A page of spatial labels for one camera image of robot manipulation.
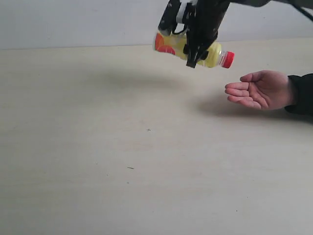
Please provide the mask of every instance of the person's arm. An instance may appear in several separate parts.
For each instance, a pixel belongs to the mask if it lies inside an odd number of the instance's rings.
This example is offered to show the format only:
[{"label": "person's arm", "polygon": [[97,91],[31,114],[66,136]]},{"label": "person's arm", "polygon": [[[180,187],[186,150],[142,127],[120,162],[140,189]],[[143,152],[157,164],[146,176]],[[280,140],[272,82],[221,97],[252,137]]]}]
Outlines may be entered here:
[{"label": "person's arm", "polygon": [[285,107],[289,113],[313,116],[313,73],[289,76],[295,88],[296,104]]}]

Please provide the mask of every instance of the robotic arm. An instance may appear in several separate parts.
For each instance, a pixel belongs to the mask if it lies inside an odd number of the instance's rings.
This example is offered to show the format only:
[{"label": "robotic arm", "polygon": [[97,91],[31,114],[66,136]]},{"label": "robotic arm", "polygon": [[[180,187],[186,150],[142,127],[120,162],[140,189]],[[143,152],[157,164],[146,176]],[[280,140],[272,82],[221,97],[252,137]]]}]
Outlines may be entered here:
[{"label": "robotic arm", "polygon": [[[302,8],[313,9],[313,0],[276,1],[290,3],[313,21],[313,17]],[[270,0],[191,0],[188,3],[169,0],[158,29],[164,36],[172,33],[187,35],[184,54],[187,55],[187,66],[195,68],[199,60],[207,57],[207,49],[217,39],[218,29],[231,2],[261,7]],[[184,29],[176,33],[178,24],[183,24]]]}]

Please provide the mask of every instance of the beige tabletop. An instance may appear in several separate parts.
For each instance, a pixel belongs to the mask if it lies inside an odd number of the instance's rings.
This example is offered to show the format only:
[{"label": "beige tabletop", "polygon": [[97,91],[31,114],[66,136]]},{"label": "beige tabletop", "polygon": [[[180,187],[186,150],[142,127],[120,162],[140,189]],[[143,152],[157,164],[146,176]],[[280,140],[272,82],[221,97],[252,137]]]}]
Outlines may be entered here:
[{"label": "beige tabletop", "polygon": [[313,126],[228,103],[313,39],[223,43],[230,69],[152,47],[0,52],[2,235],[311,235]]}]

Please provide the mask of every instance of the juice bottle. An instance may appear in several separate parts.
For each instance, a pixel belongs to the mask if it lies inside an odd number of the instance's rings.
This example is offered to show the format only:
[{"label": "juice bottle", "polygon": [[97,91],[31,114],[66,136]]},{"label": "juice bottle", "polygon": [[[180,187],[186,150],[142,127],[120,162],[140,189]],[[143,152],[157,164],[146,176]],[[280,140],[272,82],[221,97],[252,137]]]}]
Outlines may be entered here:
[{"label": "juice bottle", "polygon": [[[183,53],[186,42],[187,38],[185,34],[163,36],[158,32],[155,36],[153,49],[159,52],[173,54],[183,60],[187,60],[187,55]],[[214,42],[208,49],[206,59],[198,61],[198,64],[209,68],[222,66],[228,69],[234,60],[234,56],[235,54],[233,52],[223,51],[222,45]]]}]

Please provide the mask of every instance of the hand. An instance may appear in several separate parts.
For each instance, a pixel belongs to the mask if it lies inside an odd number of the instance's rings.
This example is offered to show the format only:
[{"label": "hand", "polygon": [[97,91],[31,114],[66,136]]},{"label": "hand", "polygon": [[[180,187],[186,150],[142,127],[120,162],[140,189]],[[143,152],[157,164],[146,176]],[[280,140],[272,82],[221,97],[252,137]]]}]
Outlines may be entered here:
[{"label": "hand", "polygon": [[263,70],[247,74],[241,82],[226,85],[228,100],[249,108],[274,110],[296,104],[296,88],[288,76],[276,71]]}]

